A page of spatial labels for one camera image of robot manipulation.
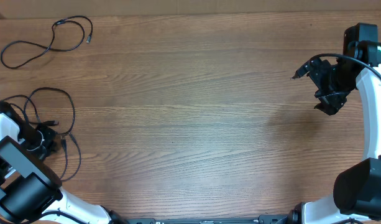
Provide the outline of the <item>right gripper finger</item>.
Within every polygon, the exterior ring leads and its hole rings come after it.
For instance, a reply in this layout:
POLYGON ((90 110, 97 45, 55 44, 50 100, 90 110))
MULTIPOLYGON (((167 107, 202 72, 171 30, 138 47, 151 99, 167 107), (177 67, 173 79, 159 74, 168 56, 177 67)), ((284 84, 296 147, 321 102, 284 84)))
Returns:
POLYGON ((347 101, 347 92, 323 94, 317 91, 314 96, 320 101, 314 106, 314 109, 320 110, 329 116, 336 114, 347 101))
POLYGON ((305 62, 298 70, 295 71, 294 76, 291 77, 292 80, 298 79, 310 72, 313 66, 312 61, 305 62))

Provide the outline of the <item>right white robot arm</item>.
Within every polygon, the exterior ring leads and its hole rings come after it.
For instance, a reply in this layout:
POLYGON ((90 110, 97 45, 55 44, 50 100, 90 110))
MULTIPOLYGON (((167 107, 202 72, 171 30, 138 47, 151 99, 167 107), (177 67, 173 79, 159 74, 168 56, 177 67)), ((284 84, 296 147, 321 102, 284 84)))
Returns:
POLYGON ((358 23, 344 32, 341 54, 319 54, 294 74, 311 78, 316 109, 336 114, 353 90, 360 94, 364 120, 362 160, 341 172, 332 194, 297 205, 279 223, 364 223, 381 221, 381 42, 375 24, 358 23))

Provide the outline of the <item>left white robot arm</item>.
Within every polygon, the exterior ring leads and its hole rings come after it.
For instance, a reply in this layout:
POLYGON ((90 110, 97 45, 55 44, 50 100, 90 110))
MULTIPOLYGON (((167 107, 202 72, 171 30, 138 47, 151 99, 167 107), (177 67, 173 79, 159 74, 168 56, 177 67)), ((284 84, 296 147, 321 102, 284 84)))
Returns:
POLYGON ((32 127, 0 101, 0 223, 125 223, 113 210, 70 194, 44 160, 56 150, 53 122, 32 127))

